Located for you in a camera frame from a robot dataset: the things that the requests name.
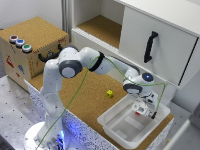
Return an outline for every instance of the white drawer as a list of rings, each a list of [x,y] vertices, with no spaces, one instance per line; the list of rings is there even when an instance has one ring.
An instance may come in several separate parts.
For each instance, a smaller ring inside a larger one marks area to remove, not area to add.
[[[152,59],[144,63],[147,41],[152,31]],[[147,70],[179,85],[197,37],[138,11],[125,8],[119,53]]]

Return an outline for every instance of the cable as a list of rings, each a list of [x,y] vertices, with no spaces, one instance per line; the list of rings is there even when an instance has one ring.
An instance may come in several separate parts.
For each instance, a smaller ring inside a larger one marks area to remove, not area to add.
[[[58,120],[63,116],[63,114],[67,111],[68,107],[70,106],[70,104],[72,103],[72,101],[73,101],[74,98],[77,96],[77,94],[79,93],[80,89],[82,88],[83,83],[84,83],[84,81],[85,81],[85,79],[86,79],[86,76],[87,76],[87,74],[88,74],[88,71],[89,71],[91,65],[93,64],[93,62],[94,62],[98,57],[99,57],[99,56],[97,56],[96,58],[94,58],[94,59],[91,61],[91,63],[90,63],[90,65],[89,65],[89,67],[87,68],[87,71],[86,71],[86,73],[85,73],[85,76],[83,77],[83,80],[82,80],[82,82],[81,82],[81,84],[80,84],[78,90],[76,91],[76,93],[74,94],[74,96],[72,97],[72,99],[69,101],[68,105],[66,106],[66,108],[64,109],[64,111],[62,112],[62,114],[58,117],[58,119],[56,119],[56,121],[51,125],[51,127],[50,127],[50,128],[48,129],[48,131],[45,133],[44,137],[43,137],[42,140],[40,141],[40,143],[39,143],[38,147],[36,148],[36,150],[40,147],[40,145],[41,145],[42,142],[44,141],[44,138],[45,138],[46,135],[49,133],[49,131],[50,131],[50,130],[53,128],[53,126],[58,122]],[[117,67],[117,65],[115,65],[114,62],[112,62],[112,61],[111,61],[109,58],[107,58],[107,57],[105,57],[105,58],[106,58],[110,63],[112,63],[112,64],[115,66],[115,68],[120,72],[120,74],[121,74],[126,80],[129,80],[129,79],[123,74],[123,72]],[[139,83],[133,82],[133,81],[131,81],[131,80],[129,80],[129,81],[132,82],[132,83],[134,83],[134,84],[136,84],[136,85],[141,85],[141,86],[155,86],[155,85],[162,85],[162,84],[164,85],[163,91],[162,91],[161,96],[160,96],[160,98],[159,98],[159,103],[158,103],[158,105],[157,105],[156,111],[155,111],[155,113],[153,114],[153,116],[154,116],[154,118],[155,118],[156,113],[157,113],[158,108],[159,108],[159,104],[160,104],[161,98],[162,98],[162,96],[163,96],[163,93],[164,93],[164,90],[165,90],[165,87],[166,87],[166,84],[165,84],[165,83],[155,83],[155,84],[148,84],[148,85],[147,85],[147,84],[139,84]]]

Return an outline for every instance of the yellow ball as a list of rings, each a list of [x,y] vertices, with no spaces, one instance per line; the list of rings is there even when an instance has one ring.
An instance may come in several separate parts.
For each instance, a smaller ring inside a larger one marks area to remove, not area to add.
[[[108,90],[106,96],[107,96],[107,97],[110,97],[110,98],[113,97],[113,91]]]

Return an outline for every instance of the white cabinet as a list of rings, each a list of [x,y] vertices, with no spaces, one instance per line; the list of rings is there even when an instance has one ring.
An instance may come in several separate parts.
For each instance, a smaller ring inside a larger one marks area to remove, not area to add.
[[[153,40],[152,59],[145,63],[147,41],[153,31],[158,37]],[[179,85],[196,40],[196,36],[126,7],[119,53]]]
[[[88,46],[113,55],[180,88],[200,70],[196,57],[200,21],[190,16],[200,15],[200,7],[180,0],[71,0],[71,4],[72,44],[79,49]],[[188,7],[187,13],[179,6]],[[153,40],[152,59],[144,63],[152,31],[158,37]]]

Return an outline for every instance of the cork mat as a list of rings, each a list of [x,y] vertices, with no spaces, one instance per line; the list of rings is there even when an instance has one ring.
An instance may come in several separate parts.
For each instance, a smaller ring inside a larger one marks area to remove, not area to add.
[[[59,94],[65,107],[81,84],[85,72],[86,69],[84,68],[75,78],[63,79],[63,87]],[[36,76],[29,82],[39,90],[43,85],[43,74]],[[108,90],[114,92],[113,98],[106,97]],[[122,84],[110,76],[100,76],[89,72],[82,89],[70,105],[69,110],[120,150],[123,150],[124,148],[105,134],[102,126],[97,122],[97,118],[126,94]],[[146,149],[172,119],[173,115],[168,115],[136,150]]]
[[[68,34],[44,19],[35,17],[0,30],[0,37],[7,42],[9,42],[12,35],[17,35],[19,39],[24,39],[26,44],[30,44],[33,51],[36,51]]]
[[[113,22],[103,16],[97,16],[83,24],[78,28],[92,34],[102,41],[119,48],[122,25]]]

